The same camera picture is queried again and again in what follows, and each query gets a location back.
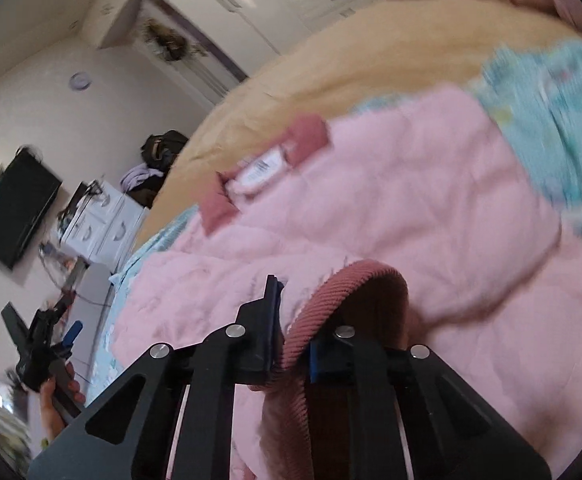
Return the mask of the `pink quilted jacket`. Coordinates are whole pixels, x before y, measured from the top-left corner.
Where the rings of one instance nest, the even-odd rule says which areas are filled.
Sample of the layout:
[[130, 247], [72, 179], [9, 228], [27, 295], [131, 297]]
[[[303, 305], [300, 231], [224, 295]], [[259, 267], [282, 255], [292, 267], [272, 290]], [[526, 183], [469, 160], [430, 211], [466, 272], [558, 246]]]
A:
[[237, 392], [241, 474], [312, 478], [300, 356], [335, 311], [393, 347], [428, 344], [564, 474], [582, 452], [582, 240], [477, 100], [440, 86], [309, 116], [265, 153], [265, 170], [215, 174], [173, 245], [142, 263], [113, 328], [120, 364], [201, 341], [276, 275], [281, 373]]

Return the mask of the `purple clothes pile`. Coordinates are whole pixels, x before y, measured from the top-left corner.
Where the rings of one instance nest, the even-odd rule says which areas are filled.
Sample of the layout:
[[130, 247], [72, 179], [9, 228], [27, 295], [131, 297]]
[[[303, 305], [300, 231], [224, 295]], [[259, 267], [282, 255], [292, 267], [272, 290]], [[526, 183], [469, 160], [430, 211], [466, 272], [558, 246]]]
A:
[[137, 186], [146, 182], [152, 177], [163, 178], [164, 172], [159, 169], [150, 168], [146, 162], [139, 164], [128, 170], [120, 180], [120, 188], [124, 193], [128, 193], [137, 188]]

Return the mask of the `grey low cabinet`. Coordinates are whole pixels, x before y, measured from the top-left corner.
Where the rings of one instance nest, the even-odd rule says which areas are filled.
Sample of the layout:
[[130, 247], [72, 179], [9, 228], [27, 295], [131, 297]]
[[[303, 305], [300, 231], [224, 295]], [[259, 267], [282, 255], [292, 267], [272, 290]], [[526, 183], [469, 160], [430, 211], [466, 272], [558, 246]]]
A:
[[92, 264], [76, 287], [76, 297], [70, 309], [68, 325], [76, 321], [83, 325], [76, 337], [71, 362], [78, 375], [87, 377], [93, 366], [102, 326], [108, 316], [114, 297], [111, 273], [103, 264]]

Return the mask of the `white drawer chest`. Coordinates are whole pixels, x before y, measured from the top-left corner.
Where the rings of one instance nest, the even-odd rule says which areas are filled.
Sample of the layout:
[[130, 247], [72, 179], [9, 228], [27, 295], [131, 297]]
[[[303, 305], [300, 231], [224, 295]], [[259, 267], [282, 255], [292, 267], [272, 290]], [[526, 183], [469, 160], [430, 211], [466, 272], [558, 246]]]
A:
[[148, 212], [105, 180], [81, 182], [59, 214], [59, 248], [114, 274], [128, 258]]

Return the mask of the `black backpack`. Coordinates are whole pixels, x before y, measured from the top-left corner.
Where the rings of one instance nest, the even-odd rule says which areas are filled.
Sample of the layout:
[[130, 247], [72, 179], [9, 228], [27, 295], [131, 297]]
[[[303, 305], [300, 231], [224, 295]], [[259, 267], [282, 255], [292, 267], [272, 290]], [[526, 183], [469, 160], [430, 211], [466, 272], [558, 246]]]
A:
[[169, 172], [173, 162], [189, 139], [176, 130], [169, 130], [160, 136], [149, 136], [142, 144], [140, 155], [142, 160], [150, 168], [162, 172]]

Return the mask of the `white door with hangings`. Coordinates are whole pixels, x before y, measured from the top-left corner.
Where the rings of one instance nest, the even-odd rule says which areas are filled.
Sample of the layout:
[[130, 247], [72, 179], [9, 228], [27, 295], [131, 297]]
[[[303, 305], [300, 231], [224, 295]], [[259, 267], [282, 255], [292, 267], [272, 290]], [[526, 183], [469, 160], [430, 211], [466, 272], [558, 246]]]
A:
[[139, 0], [132, 46], [210, 110], [248, 75], [204, 32], [164, 0]]

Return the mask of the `teal cartoon print sheet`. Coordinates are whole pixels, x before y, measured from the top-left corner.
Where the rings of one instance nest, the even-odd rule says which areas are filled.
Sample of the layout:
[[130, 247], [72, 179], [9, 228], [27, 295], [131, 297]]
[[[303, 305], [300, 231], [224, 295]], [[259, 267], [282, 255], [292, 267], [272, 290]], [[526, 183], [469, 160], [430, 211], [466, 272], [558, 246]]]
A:
[[[398, 107], [438, 87], [364, 100], [339, 118]], [[477, 100], [519, 160], [530, 186], [554, 209], [562, 226], [582, 240], [582, 40], [549, 50], [501, 48], [483, 65], [480, 75], [455, 87]], [[198, 211], [199, 202], [151, 237], [113, 276], [116, 296], [96, 353], [90, 396], [98, 396], [126, 367], [113, 356], [111, 339], [142, 263], [173, 245]]]

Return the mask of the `tan bed cover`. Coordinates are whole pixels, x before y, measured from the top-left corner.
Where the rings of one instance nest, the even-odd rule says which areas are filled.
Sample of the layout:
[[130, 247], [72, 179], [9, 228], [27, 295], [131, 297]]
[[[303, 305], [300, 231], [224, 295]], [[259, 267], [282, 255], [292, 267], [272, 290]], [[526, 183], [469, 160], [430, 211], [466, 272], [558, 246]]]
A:
[[356, 103], [464, 84], [497, 48], [550, 47], [582, 32], [500, 0], [383, 0], [298, 44], [216, 105], [180, 152], [135, 243], [195, 203], [215, 172], [273, 140], [299, 115], [345, 114]]

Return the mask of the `black wall television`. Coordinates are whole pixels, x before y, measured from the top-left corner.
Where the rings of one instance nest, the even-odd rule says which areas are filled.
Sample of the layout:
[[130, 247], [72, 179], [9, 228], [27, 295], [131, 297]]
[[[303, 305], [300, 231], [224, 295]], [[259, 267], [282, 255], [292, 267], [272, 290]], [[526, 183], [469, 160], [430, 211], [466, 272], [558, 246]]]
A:
[[57, 198], [62, 181], [29, 148], [0, 175], [0, 264], [12, 270]]

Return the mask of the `round wall clock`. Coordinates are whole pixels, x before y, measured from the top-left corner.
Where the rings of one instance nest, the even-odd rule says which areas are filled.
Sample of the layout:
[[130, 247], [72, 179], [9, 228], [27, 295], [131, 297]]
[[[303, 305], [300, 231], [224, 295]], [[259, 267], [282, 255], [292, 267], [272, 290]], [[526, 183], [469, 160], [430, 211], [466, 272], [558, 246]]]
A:
[[69, 87], [73, 91], [84, 91], [90, 88], [91, 84], [92, 78], [84, 72], [75, 73], [69, 79]]

